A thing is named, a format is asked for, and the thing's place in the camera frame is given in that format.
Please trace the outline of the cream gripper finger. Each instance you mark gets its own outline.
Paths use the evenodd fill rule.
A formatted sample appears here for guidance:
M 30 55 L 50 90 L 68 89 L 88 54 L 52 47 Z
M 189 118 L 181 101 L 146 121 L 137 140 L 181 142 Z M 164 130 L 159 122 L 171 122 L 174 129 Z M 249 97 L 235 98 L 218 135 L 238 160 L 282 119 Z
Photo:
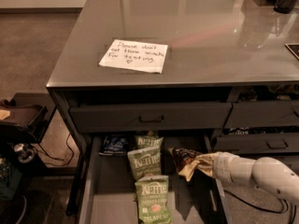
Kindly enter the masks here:
M 207 154 L 201 154 L 198 155 L 195 159 L 199 161 L 201 165 L 213 165 L 213 161 L 216 160 L 220 156 L 220 152 L 214 152 L 214 153 L 207 153 Z
M 186 181 L 189 182 L 196 171 L 200 171 L 209 177 L 215 176 L 212 167 L 210 165 L 205 165 L 203 163 L 187 164 L 184 166 L 184 168 L 181 171 L 178 172 L 178 174 L 180 176 L 183 176 L 186 179 Z

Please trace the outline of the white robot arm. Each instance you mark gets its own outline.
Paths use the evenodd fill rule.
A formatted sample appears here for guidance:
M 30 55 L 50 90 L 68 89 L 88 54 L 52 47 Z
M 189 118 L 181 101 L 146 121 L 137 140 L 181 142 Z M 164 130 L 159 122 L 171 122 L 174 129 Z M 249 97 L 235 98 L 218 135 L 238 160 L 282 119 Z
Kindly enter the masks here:
M 262 157 L 254 160 L 229 152 L 200 154 L 187 158 L 178 167 L 178 174 L 190 181 L 196 170 L 221 182 L 261 189 L 299 205 L 299 176 L 276 159 Z

